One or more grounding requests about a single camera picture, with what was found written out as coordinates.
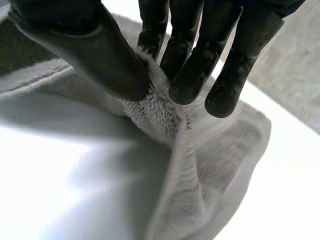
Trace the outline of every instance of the fluffy towel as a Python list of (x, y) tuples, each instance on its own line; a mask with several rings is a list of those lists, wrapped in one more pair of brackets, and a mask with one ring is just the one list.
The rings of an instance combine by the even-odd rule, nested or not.
[[(121, 17), (116, 19), (129, 43), (136, 44), (141, 26)], [(132, 29), (130, 24), (138, 27)], [(19, 54), (24, 54), (27, 64), (19, 69), (1, 68), (1, 95), (21, 94), (42, 85), (42, 91), (80, 99), (129, 117), (151, 138), (172, 149), (161, 196), (144, 239), (212, 240), (245, 196), (253, 170), (267, 148), (270, 121), (241, 101), (228, 118), (208, 115), (204, 101), (212, 79), (193, 104), (173, 103), (168, 96), (168, 79), (157, 63), (138, 50), (151, 79), (149, 93), (138, 103), (119, 100), (79, 77), (65, 61), (54, 56), (47, 60), (49, 53), (32, 62), (32, 54), (26, 52), (34, 49), (36, 53), (39, 46), (23, 40), (28, 44)], [(0, 63), (3, 66), (5, 62), (0, 59)]]

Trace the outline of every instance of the plush fabric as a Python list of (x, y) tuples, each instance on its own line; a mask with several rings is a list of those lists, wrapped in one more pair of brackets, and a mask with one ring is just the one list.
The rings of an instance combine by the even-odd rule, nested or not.
[[(138, 32), (126, 24), (121, 30), (134, 45)], [(30, 50), (34, 44), (24, 47)], [(172, 149), (165, 184), (144, 239), (212, 240), (245, 196), (253, 170), (267, 148), (271, 122), (241, 101), (228, 118), (207, 114), (204, 101), (212, 79), (193, 104), (173, 103), (167, 77), (149, 56), (136, 51), (150, 76), (149, 93), (138, 103), (105, 94), (58, 58), (0, 73), (0, 87), (13, 83), (1, 90), (1, 95), (16, 96), (40, 87), (130, 118), (145, 134)], [(25, 62), (31, 58), (28, 54), (24, 57)]]

